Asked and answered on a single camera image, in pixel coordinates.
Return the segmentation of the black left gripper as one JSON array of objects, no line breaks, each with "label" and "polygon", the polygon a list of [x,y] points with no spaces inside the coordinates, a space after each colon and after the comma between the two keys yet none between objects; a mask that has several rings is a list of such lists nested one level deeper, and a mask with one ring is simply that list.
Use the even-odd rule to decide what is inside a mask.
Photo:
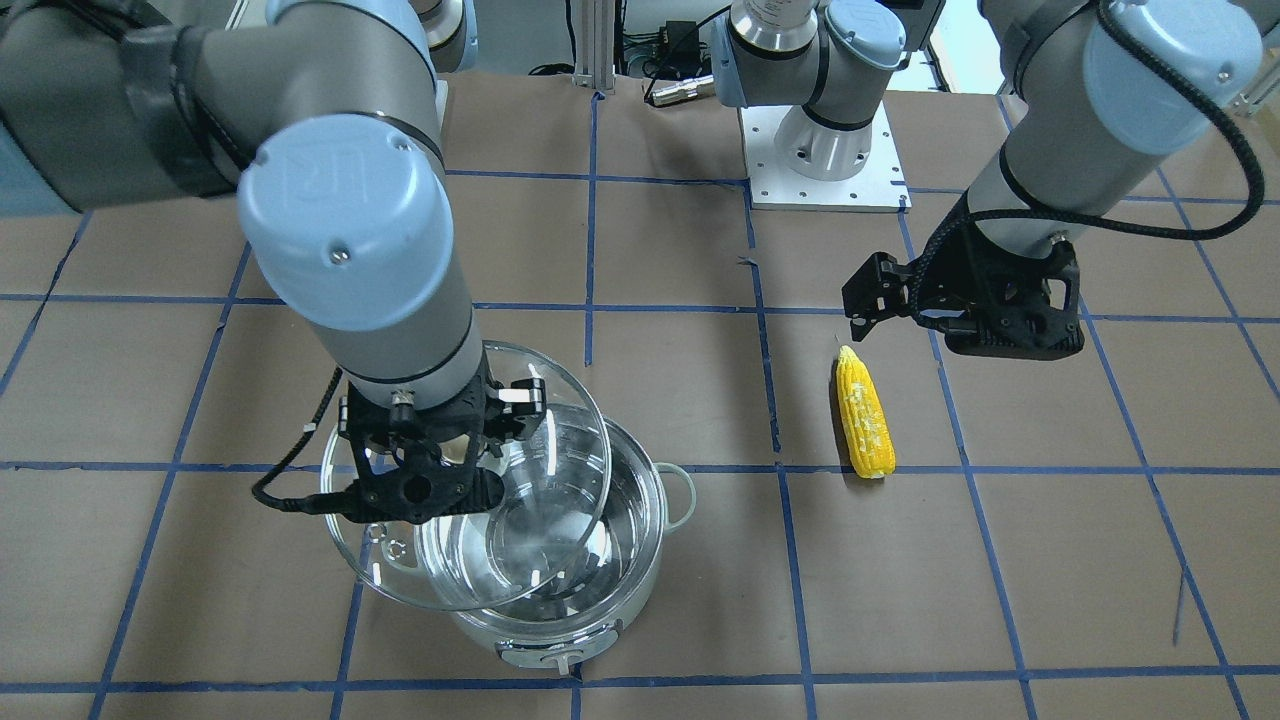
[{"label": "black left gripper", "polygon": [[963,195],[915,261],[873,252],[842,286],[852,342],[882,322],[909,316],[943,336],[955,354],[1053,361],[1085,346],[1078,313],[1080,269],[1073,245],[1052,243],[1046,258],[1001,249],[973,222]]}]

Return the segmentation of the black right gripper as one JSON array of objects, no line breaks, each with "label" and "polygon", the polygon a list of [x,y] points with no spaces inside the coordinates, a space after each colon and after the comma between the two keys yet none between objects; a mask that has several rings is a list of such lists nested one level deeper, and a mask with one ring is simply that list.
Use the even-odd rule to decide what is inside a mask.
[{"label": "black right gripper", "polygon": [[339,493],[339,515],[420,525],[497,509],[504,482],[481,468],[481,456],[500,459],[503,443],[531,438],[547,400],[544,379],[504,386],[486,365],[454,397],[425,410],[410,401],[383,407],[351,387],[340,437],[352,450],[356,478]]}]

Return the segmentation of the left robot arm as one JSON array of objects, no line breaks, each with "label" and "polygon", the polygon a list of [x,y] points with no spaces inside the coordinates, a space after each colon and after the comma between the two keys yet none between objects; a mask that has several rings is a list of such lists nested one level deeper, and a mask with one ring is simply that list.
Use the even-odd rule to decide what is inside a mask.
[{"label": "left robot arm", "polygon": [[[861,168],[872,118],[910,50],[905,12],[879,1],[735,1],[712,23],[716,91],[730,108],[786,106],[795,172]],[[925,242],[872,255],[842,288],[854,341],[909,316],[955,354],[1050,361],[1079,352],[1074,238],[1096,227],[1216,240],[1260,210],[1265,176],[1224,108],[1277,35],[1275,1],[983,1],[1025,115]],[[1108,211],[1166,158],[1216,128],[1245,176],[1245,208],[1203,231]]]}]

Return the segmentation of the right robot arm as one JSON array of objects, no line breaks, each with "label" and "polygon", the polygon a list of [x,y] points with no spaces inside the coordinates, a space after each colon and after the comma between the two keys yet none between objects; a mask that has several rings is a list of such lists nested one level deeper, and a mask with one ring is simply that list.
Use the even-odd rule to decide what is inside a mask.
[{"label": "right robot arm", "polygon": [[468,1],[270,1],[262,26],[182,24],[147,1],[3,8],[3,215],[191,196],[237,201],[274,293],[347,380],[339,491],[283,512],[355,523],[488,512],[541,380],[492,377],[454,255],[436,99],[475,50]]}]

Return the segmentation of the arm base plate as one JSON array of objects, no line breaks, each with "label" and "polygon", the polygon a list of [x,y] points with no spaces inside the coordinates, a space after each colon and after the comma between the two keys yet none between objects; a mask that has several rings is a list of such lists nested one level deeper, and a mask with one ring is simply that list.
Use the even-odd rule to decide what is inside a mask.
[{"label": "arm base plate", "polygon": [[836,131],[799,106],[739,111],[751,204],[781,211],[895,213],[911,206],[884,105]]}]

